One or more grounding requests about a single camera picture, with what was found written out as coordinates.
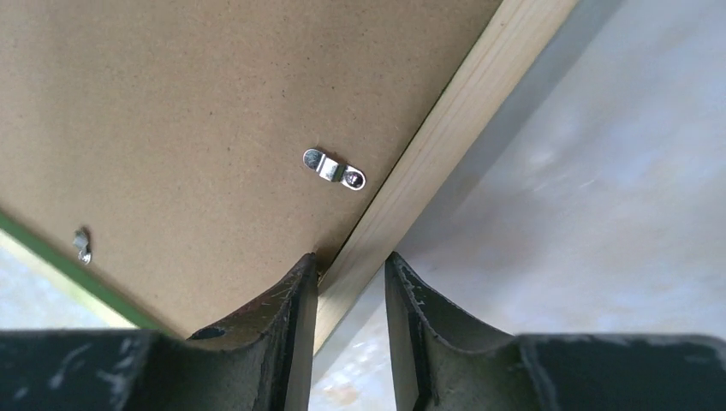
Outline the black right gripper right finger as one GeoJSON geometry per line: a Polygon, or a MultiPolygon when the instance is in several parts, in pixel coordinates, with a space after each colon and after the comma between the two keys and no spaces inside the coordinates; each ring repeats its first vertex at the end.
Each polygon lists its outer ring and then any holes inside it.
{"type": "Polygon", "coordinates": [[[722,410],[725,343],[688,334],[511,335],[384,264],[400,410],[722,410]]]}

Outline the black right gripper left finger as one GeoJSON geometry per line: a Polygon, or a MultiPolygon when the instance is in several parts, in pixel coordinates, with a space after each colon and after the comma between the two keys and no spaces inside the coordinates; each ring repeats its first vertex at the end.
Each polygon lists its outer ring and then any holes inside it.
{"type": "Polygon", "coordinates": [[[148,329],[3,331],[4,410],[305,410],[316,257],[188,339],[148,329]]]}

